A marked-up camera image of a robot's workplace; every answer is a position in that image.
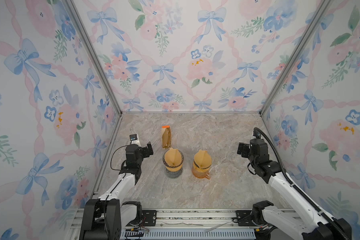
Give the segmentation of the brown paper coffee filter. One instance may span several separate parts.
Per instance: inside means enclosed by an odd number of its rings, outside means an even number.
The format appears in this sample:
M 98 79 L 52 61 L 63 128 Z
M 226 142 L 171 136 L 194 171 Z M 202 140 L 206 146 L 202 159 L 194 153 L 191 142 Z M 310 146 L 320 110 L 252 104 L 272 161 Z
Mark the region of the brown paper coffee filter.
M 199 172 L 206 172 L 212 165 L 212 158 L 207 151 L 199 150 L 193 161 L 193 167 Z

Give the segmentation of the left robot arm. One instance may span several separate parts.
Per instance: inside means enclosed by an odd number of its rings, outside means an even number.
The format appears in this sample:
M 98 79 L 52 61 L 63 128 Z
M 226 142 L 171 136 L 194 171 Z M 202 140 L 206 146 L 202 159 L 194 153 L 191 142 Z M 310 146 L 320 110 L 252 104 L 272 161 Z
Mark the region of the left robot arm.
M 119 240 L 129 223 L 140 226 L 143 211 L 140 202 L 125 202 L 127 193 L 135 187 L 142 173 L 145 158 L 154 154 L 151 143 L 126 146 L 126 160 L 115 183 L 97 199 L 90 199 L 84 207 L 80 240 Z

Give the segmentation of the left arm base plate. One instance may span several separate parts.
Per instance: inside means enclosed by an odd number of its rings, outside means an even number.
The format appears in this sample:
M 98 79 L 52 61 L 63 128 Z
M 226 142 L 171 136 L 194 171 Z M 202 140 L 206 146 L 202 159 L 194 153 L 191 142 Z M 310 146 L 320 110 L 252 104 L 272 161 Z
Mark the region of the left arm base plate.
M 137 216 L 129 222 L 129 226 L 133 227 L 154 227 L 157 221 L 156 210 L 142 210 Z

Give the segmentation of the grey glass carafe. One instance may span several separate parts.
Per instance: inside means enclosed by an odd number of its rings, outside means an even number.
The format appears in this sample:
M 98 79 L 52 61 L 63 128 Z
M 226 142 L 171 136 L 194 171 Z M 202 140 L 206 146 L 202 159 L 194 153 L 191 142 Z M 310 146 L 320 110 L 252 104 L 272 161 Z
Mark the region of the grey glass carafe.
M 172 172 L 169 170 L 166 170 L 166 176 L 170 179 L 176 179 L 183 173 L 183 169 L 180 169 L 178 171 Z

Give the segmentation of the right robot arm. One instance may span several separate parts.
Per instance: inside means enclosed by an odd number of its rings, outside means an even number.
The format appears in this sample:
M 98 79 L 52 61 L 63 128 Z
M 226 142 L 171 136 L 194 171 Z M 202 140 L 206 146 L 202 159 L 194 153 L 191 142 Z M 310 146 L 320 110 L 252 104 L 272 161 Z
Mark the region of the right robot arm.
M 251 214 L 237 222 L 252 222 L 257 226 L 276 227 L 294 240 L 350 240 L 352 227 L 344 219 L 336 219 L 321 208 L 282 170 L 279 162 L 272 161 L 268 145 L 261 138 L 250 143 L 239 143 L 238 155 L 250 161 L 254 175 L 275 189 L 298 215 L 291 217 L 270 201 L 253 204 Z

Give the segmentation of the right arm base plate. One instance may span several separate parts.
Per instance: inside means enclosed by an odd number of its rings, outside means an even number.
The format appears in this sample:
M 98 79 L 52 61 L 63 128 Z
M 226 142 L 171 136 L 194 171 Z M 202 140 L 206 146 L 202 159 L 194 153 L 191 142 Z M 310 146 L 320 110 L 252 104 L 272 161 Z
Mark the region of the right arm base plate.
M 237 210 L 236 217 L 232 219 L 234 224 L 239 227 L 253 227 L 253 228 L 272 228 L 272 224 L 266 222 L 262 211 L 257 210 Z

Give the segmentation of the orange glass carafe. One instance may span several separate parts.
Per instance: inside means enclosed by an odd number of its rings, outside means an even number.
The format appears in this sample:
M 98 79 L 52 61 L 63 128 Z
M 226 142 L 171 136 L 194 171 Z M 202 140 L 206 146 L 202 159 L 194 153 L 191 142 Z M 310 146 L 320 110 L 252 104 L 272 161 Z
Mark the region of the orange glass carafe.
M 208 179 L 208 180 L 211 179 L 209 170 L 203 172 L 203 170 L 201 171 L 200 169 L 192 168 L 192 173 L 196 178 L 199 179 Z

